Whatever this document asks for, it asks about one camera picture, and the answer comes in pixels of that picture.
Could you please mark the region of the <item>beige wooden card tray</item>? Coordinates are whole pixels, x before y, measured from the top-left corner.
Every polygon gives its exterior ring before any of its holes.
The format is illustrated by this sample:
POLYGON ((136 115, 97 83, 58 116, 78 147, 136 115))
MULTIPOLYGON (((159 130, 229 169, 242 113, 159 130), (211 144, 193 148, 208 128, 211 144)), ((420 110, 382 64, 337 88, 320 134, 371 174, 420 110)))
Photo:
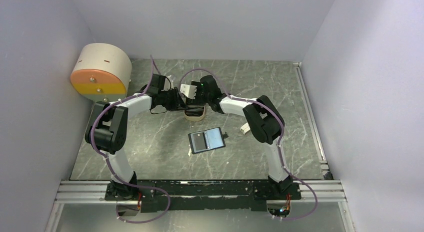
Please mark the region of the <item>beige wooden card tray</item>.
POLYGON ((194 99, 185 99, 187 109, 184 111, 184 116, 188 121, 201 121, 206 113, 202 84, 198 81, 191 81, 191 85, 196 86, 195 97, 194 99))

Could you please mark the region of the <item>black leather card holder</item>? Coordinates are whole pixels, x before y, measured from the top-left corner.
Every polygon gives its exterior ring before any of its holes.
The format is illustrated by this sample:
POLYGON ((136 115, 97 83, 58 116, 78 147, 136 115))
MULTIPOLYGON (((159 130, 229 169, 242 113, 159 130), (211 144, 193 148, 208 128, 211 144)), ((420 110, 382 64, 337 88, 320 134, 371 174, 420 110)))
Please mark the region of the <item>black leather card holder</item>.
POLYGON ((220 127, 198 131, 194 133, 189 133, 188 140, 189 140, 191 154, 199 154, 199 153, 226 147, 226 143, 225 143, 226 138, 228 138, 228 134, 226 132, 223 133, 220 127), (207 149, 201 150, 201 151, 195 151, 194 144, 193 144, 193 135, 200 132, 205 133, 207 149))

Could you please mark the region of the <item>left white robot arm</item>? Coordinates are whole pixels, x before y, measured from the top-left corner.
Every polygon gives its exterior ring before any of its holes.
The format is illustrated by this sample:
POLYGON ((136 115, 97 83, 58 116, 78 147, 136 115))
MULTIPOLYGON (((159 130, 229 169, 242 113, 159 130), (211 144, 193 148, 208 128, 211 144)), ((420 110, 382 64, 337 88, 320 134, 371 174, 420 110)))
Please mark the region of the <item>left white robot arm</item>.
POLYGON ((94 104, 84 138, 103 157, 111 172, 110 192, 114 197, 131 200, 139 192, 136 173, 123 150, 128 120, 157 106, 164 107, 166 111, 188 108, 178 88, 169 78, 158 74, 153 74, 146 85, 127 98, 94 104))

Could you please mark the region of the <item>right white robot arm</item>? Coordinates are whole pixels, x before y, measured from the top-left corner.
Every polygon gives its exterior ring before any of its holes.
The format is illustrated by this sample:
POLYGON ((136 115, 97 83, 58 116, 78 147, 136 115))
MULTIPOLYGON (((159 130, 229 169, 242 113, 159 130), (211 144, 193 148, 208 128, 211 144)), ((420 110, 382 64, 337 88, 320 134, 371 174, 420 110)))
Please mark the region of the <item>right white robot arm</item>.
POLYGON ((192 81, 191 84, 195 87, 195 93, 187 97, 189 101, 208 104, 215 112, 239 115, 246 119, 253 137, 267 145, 265 155, 271 195, 276 199, 287 195, 293 178, 286 167, 282 146, 285 122, 269 97, 262 95, 256 99, 247 99, 222 92, 212 75, 202 77, 199 82, 192 81))

